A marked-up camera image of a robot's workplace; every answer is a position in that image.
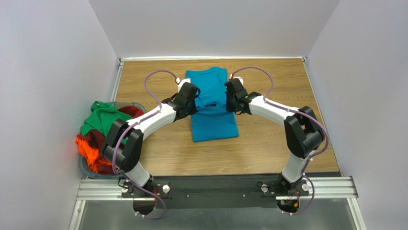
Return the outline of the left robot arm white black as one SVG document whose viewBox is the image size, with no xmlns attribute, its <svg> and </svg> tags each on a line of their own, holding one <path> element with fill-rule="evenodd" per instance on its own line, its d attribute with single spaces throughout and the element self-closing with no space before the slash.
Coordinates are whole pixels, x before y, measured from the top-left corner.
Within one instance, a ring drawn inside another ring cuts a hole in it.
<svg viewBox="0 0 408 230">
<path fill-rule="evenodd" d="M 183 80 L 178 92 L 150 112 L 134 119 L 117 119 L 105 138 L 101 155 L 137 188 L 151 183 L 152 176 L 140 163 L 144 140 L 158 129 L 197 113 L 195 99 L 200 89 Z"/>
</svg>

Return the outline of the blue t shirt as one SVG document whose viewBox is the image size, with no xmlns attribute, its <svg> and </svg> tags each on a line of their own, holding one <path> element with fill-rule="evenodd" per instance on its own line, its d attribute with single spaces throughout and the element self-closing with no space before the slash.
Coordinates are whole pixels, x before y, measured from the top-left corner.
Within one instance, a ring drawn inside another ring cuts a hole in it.
<svg viewBox="0 0 408 230">
<path fill-rule="evenodd" d="M 200 89 L 195 98 L 197 113 L 191 116 L 194 142 L 235 138 L 238 127 L 235 115 L 227 111 L 225 83 L 227 70 L 212 67 L 201 71 L 186 71 L 186 78 Z"/>
</svg>

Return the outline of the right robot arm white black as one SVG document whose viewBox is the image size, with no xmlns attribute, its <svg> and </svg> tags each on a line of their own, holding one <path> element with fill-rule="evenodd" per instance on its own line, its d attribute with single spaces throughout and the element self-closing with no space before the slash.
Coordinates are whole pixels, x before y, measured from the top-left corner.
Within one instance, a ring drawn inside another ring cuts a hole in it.
<svg viewBox="0 0 408 230">
<path fill-rule="evenodd" d="M 307 106 L 299 109 L 276 103 L 258 92 L 248 93 L 239 78 L 227 81 L 225 88 L 227 111 L 258 115 L 284 128 L 290 155 L 275 185 L 281 194 L 292 192 L 300 183 L 310 157 L 325 140 L 314 111 Z"/>
</svg>

